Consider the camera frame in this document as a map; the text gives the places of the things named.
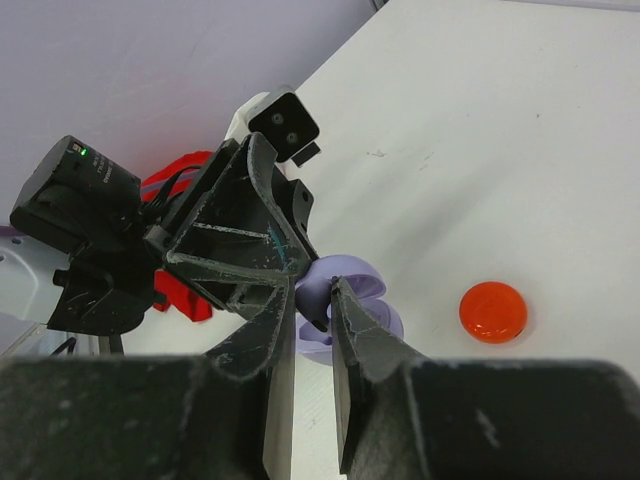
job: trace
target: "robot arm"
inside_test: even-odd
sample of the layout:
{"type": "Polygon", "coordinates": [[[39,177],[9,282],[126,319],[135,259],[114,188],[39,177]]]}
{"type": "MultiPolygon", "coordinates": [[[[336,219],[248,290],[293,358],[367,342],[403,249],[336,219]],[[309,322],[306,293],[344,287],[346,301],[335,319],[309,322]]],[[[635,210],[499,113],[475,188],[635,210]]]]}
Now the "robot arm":
{"type": "MultiPolygon", "coordinates": [[[[308,114],[281,128],[277,113],[288,127],[300,112],[294,100],[252,110],[250,133],[225,141],[150,223],[130,205],[137,179],[71,137],[25,185],[12,222],[69,253],[50,326],[135,327],[158,266],[250,321],[204,356],[6,363],[6,478],[290,478],[295,284],[317,258],[305,231],[313,197],[276,167],[317,150],[308,114]],[[102,169],[70,173],[85,155],[102,169]],[[84,173],[131,201],[96,201],[84,173]]],[[[331,281],[330,301],[338,461],[350,480],[637,478],[640,393],[617,367],[433,361],[371,318],[345,279],[331,281]]]]}
{"type": "MultiPolygon", "coordinates": [[[[249,135],[248,113],[267,96],[260,93],[236,111],[225,140],[241,142],[249,135]]],[[[13,227],[0,227],[0,312],[47,325],[63,293],[53,274],[69,268],[68,254],[13,227]]]]}

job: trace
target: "white table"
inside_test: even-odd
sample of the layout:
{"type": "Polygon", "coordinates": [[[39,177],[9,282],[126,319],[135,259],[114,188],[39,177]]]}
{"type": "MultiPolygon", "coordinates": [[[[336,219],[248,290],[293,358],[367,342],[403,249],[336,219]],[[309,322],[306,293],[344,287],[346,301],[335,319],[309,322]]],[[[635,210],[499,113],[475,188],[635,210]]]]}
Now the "white table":
{"type": "MultiPolygon", "coordinates": [[[[322,130],[299,172],[314,245],[374,264],[426,355],[608,359],[640,380],[639,51],[633,13],[392,0],[299,89],[322,130]],[[460,326],[483,280],[528,303],[512,343],[460,326]]],[[[292,478],[337,478],[331,370],[296,368],[292,478]]]]}

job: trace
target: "camera lens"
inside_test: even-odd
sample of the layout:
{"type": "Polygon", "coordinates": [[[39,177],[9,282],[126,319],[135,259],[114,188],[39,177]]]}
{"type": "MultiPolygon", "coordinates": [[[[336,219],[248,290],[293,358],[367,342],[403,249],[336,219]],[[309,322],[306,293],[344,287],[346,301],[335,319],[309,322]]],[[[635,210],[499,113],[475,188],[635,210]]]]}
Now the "camera lens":
{"type": "Polygon", "coordinates": [[[284,117],[281,113],[274,113],[271,115],[271,121],[276,125],[282,125],[284,123],[284,117]]]}

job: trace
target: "red bottle cap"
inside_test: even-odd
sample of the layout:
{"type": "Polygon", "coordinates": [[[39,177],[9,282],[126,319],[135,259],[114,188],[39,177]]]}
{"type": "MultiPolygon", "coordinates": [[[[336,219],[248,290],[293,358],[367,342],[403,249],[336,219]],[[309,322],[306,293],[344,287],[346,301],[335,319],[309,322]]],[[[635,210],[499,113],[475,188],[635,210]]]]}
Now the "red bottle cap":
{"type": "Polygon", "coordinates": [[[527,305],[522,295],[505,283],[479,283],[462,297],[460,321],[481,342],[505,343],[527,324],[527,305]]]}

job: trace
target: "white robot part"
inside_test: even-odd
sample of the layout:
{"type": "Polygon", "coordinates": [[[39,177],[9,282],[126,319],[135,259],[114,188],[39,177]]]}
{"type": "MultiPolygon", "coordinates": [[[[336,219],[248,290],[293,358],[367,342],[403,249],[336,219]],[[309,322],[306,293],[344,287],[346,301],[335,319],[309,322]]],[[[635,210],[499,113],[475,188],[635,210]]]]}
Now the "white robot part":
{"type": "Polygon", "coordinates": [[[229,140],[233,138],[236,142],[242,143],[244,138],[249,135],[249,122],[247,121],[247,114],[251,111],[253,107],[259,104],[262,100],[264,100],[267,95],[266,92],[259,93],[251,98],[248,102],[242,105],[236,113],[233,114],[233,118],[231,119],[231,123],[229,124],[229,129],[227,130],[227,134],[224,136],[225,140],[229,140]]]}
{"type": "Polygon", "coordinates": [[[62,295],[56,270],[68,270],[68,255],[26,236],[0,236],[0,311],[47,324],[62,295]]]}

